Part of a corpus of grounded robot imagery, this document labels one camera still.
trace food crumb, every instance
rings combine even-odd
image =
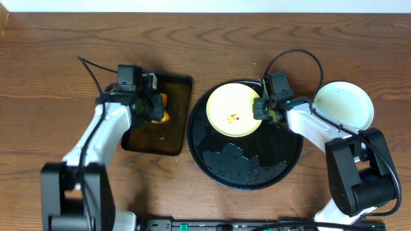
[[[229,122],[229,124],[236,124],[236,121],[240,120],[238,114],[227,115],[225,119]]]

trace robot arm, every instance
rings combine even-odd
[[[267,75],[262,80],[264,96],[254,99],[254,118],[266,119],[284,126],[307,138],[326,154],[331,201],[315,215],[315,221],[350,225],[360,215],[380,207],[396,198],[394,183],[381,157],[367,149],[352,135],[317,117],[310,110],[310,100],[294,98],[285,73]],[[337,120],[321,112],[316,113],[335,124]],[[376,146],[393,169],[387,143],[383,134],[371,128],[360,131],[344,126]],[[370,167],[360,172],[355,162],[369,161]],[[319,228],[320,231],[332,230]]]
[[[61,163],[47,163],[42,168],[43,230],[134,231],[136,215],[116,212],[107,168],[131,126],[163,121],[166,112],[156,88],[154,73],[133,65],[119,65],[117,84],[112,92],[106,91],[96,99],[94,117],[77,145]],[[80,152],[84,148],[86,156],[80,166]],[[79,190],[81,180],[85,187],[83,198],[66,198],[64,192]]]
[[[90,163],[99,163],[108,167],[123,134],[131,126],[129,106],[122,105],[121,103],[105,103],[105,108],[105,119],[91,139],[84,166],[87,166]],[[94,117],[82,138],[63,158],[63,162],[66,162],[67,166],[76,167],[79,165],[80,152],[84,142],[90,136],[90,133],[99,121],[102,112],[103,105],[97,105]]]

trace green connector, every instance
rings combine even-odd
[[[188,224],[180,224],[180,231],[188,231]]]

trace white bowl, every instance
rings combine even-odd
[[[323,86],[315,96],[314,104],[341,123],[361,130],[367,129],[374,118],[374,107],[367,93],[344,81]]]

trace wire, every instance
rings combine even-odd
[[[376,231],[375,228],[362,228],[352,225],[341,225],[336,223],[315,222],[315,221],[292,221],[284,223],[275,223],[271,225],[264,225],[262,227],[254,228],[250,231],[265,231],[271,228],[283,228],[283,227],[323,227],[323,228],[337,228],[341,230],[349,231]]]
[[[116,85],[117,85],[117,83],[110,83],[110,85],[108,85],[107,87],[105,87],[104,91],[105,91],[105,92],[111,91],[111,90],[114,88],[114,86],[116,86]]]
[[[394,173],[394,170],[391,168],[390,164],[388,163],[387,159],[381,154],[381,152],[374,146],[372,145],[370,142],[366,141],[364,138],[362,138],[361,136],[359,136],[358,134],[355,134],[354,132],[344,128],[343,124],[336,124],[324,117],[322,117],[318,112],[316,112],[316,108],[313,108],[313,101],[315,99],[315,96],[317,95],[317,93],[319,92],[321,86],[322,86],[322,82],[324,80],[324,71],[322,70],[322,65],[319,61],[319,59],[313,55],[312,53],[310,53],[309,51],[303,50],[303,49],[292,49],[289,51],[285,51],[279,55],[277,55],[268,65],[264,75],[266,76],[268,74],[268,71],[270,70],[272,64],[281,56],[291,53],[291,52],[302,52],[302,53],[306,53],[307,55],[310,55],[318,64],[319,69],[320,69],[320,84],[318,89],[314,92],[314,95],[310,101],[310,110],[311,113],[313,113],[314,115],[316,115],[318,118],[322,119],[323,121],[333,125],[334,127],[338,128],[339,130],[346,132],[350,135],[352,135],[354,138],[358,139],[360,142],[364,143],[365,146],[367,148],[369,148],[372,152],[374,152],[375,155],[377,155],[379,158],[381,158],[382,162],[386,165],[386,167],[388,168],[392,181],[394,182],[394,188],[395,188],[395,192],[396,192],[396,197],[397,197],[397,202],[394,206],[394,208],[392,208],[390,211],[388,212],[380,212],[380,213],[366,213],[366,214],[362,214],[361,217],[366,217],[366,216],[388,216],[391,214],[394,214],[395,212],[397,212],[397,210],[399,209],[399,207],[401,206],[401,184],[399,182],[399,178],[398,176]]]
[[[87,71],[89,72],[89,74],[91,75],[91,78],[93,78],[97,89],[100,93],[100,98],[101,100],[103,100],[103,91],[101,89],[100,84],[98,83],[97,78],[95,77],[95,75],[92,73],[92,71],[90,70],[90,67],[87,64],[91,64],[93,66],[102,68],[102,69],[106,69],[104,67],[100,67],[96,64],[91,63],[90,61],[87,61],[85,58],[77,56],[78,59],[80,59],[80,61],[83,63],[84,67],[87,69]],[[87,154],[87,149],[89,147],[89,144],[91,142],[92,137],[94,136],[94,134],[97,132],[97,129],[100,127],[100,125],[102,124],[102,122],[104,121],[105,118],[105,113],[106,113],[106,108],[105,108],[105,102],[103,100],[103,111],[101,112],[100,115],[100,119],[98,120],[96,126],[92,129],[90,135],[88,136],[88,138],[85,140],[84,145],[82,147],[82,150],[80,152],[80,158],[78,161],[78,167],[79,167],[79,174],[80,174],[80,188],[82,190],[82,194],[83,194],[83,199],[84,199],[84,203],[85,203],[85,209],[87,211],[86,216],[87,216],[87,225],[89,227],[89,230],[92,230],[92,222],[91,222],[91,214],[90,214],[90,207],[89,207],[89,202],[87,199],[87,194],[85,192],[85,181],[84,181],[84,160],[85,160],[85,156]]]
[[[84,57],[80,57],[80,56],[77,56],[77,57],[78,57],[82,62],[86,62],[86,63],[88,63],[88,64],[90,64],[90,65],[93,65],[93,66],[95,66],[95,67],[98,67],[98,68],[103,69],[103,70],[106,70],[106,71],[110,71],[110,72],[112,72],[112,73],[117,73],[117,71],[115,71],[115,70],[112,70],[112,69],[109,69],[109,68],[102,67],[102,66],[100,66],[100,65],[94,64],[94,63],[86,60]]]

